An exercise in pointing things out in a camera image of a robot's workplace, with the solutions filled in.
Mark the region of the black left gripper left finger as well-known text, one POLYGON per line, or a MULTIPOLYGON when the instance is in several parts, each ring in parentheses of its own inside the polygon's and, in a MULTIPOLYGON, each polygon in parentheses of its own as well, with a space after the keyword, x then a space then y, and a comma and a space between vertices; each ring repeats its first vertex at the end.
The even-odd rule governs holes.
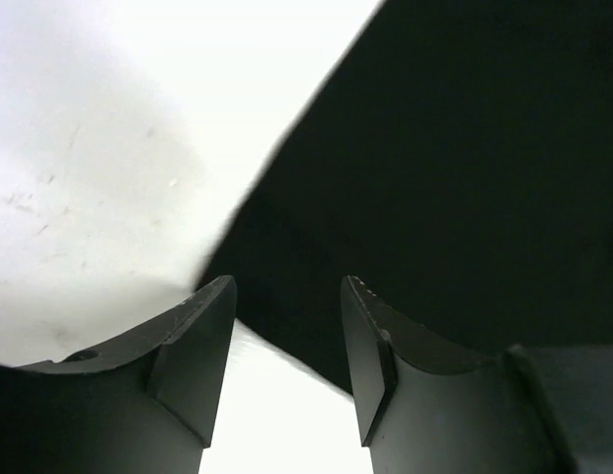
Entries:
POLYGON ((0 365, 0 473, 197 472, 235 310, 235 280, 220 276, 63 361, 0 365))

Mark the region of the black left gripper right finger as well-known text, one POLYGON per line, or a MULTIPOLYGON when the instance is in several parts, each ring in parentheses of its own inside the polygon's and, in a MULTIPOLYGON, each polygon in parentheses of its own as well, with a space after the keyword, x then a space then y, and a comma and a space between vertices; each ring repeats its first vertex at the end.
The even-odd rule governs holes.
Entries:
POLYGON ((565 348, 482 355, 431 332, 354 276, 341 284, 361 444, 377 473, 576 473, 559 403, 565 348))

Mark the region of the black tank top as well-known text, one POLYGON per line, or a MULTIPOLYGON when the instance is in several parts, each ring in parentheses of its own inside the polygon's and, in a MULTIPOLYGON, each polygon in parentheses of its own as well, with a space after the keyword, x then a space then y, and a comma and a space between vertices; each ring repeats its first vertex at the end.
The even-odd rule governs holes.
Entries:
POLYGON ((484 354, 613 344, 613 1, 387 1, 202 281, 349 389, 340 284, 484 354))

